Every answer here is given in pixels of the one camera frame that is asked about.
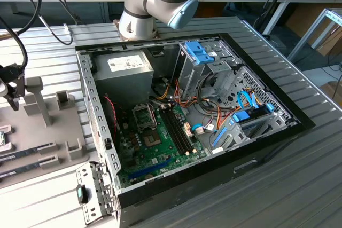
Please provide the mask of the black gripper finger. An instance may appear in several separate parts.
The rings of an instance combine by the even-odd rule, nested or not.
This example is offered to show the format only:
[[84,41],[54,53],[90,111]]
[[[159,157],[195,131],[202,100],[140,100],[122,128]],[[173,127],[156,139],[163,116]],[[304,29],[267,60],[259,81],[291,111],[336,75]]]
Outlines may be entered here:
[[18,111],[19,98],[25,96],[25,77],[21,76],[20,78],[11,81],[11,83],[15,83],[15,86],[12,86],[10,83],[5,84],[7,88],[5,99],[14,111]]

